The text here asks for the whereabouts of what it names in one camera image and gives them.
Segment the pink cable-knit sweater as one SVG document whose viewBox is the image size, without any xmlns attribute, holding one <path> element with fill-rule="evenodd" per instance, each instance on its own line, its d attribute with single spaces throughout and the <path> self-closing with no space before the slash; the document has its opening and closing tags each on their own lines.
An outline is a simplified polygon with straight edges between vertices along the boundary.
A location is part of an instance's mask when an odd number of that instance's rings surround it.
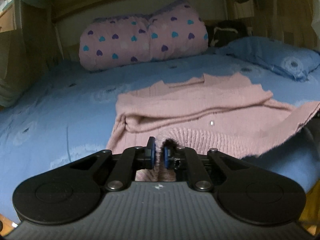
<svg viewBox="0 0 320 240">
<path fill-rule="evenodd" d="M 211 76 L 180 83 L 159 81 L 118 96 L 107 148 L 119 153 L 156 139 L 171 139 L 205 154 L 214 147 L 241 159 L 260 156 L 298 133 L 319 111 L 319 102 L 299 107 L 274 99 L 246 76 Z"/>
</svg>

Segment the wooden drawer cabinet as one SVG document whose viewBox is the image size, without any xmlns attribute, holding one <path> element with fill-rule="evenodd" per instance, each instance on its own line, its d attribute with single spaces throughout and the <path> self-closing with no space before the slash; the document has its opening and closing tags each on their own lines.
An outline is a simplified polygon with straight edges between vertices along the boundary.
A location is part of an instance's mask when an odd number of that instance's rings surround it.
<svg viewBox="0 0 320 240">
<path fill-rule="evenodd" d="M 1 33 L 16 29 L 14 0 L 4 0 L 1 4 L 0 27 Z"/>
</svg>

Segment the blue dandelion bed sheet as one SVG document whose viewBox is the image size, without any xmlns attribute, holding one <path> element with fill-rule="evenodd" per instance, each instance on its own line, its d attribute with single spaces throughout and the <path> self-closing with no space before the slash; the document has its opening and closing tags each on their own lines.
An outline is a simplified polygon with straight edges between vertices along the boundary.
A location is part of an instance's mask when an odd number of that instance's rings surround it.
<svg viewBox="0 0 320 240">
<path fill-rule="evenodd" d="M 20 220 L 12 194 L 22 181 L 106 147 L 121 93 L 158 81 L 184 82 L 203 74 L 236 72 L 272 91 L 276 100 L 300 106 L 319 100 L 319 71 L 296 82 L 232 57 L 204 54 L 88 72 L 63 62 L 27 91 L 16 105 L 1 111 L 1 214 Z"/>
</svg>

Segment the blue dandelion pillow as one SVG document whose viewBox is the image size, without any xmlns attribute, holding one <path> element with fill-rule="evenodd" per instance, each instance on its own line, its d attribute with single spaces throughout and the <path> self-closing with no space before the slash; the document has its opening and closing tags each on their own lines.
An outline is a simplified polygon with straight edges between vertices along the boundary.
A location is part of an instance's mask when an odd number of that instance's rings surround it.
<svg viewBox="0 0 320 240">
<path fill-rule="evenodd" d="M 260 36 L 234 40 L 215 52 L 257 64 L 299 82 L 306 81 L 308 75 L 319 67 L 319 52 Z"/>
</svg>

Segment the black fabric item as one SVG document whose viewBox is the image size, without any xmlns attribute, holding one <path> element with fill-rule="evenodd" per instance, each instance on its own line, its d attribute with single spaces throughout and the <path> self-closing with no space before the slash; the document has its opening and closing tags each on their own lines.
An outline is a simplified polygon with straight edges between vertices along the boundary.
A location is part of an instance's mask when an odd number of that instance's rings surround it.
<svg viewBox="0 0 320 240">
<path fill-rule="evenodd" d="M 239 20 L 225 20 L 216 24 L 207 25 L 208 45 L 220 48 L 230 42 L 248 37 L 247 26 Z"/>
</svg>

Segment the pink heart-print rolled quilt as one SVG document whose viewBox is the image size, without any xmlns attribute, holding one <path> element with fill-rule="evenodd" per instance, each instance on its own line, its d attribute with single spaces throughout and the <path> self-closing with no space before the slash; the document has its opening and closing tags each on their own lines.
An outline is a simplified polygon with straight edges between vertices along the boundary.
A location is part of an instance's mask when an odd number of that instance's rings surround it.
<svg viewBox="0 0 320 240">
<path fill-rule="evenodd" d="M 198 12 L 176 0 L 152 14 L 96 18 L 80 37 L 80 64 L 89 71 L 198 55 L 208 34 Z"/>
</svg>

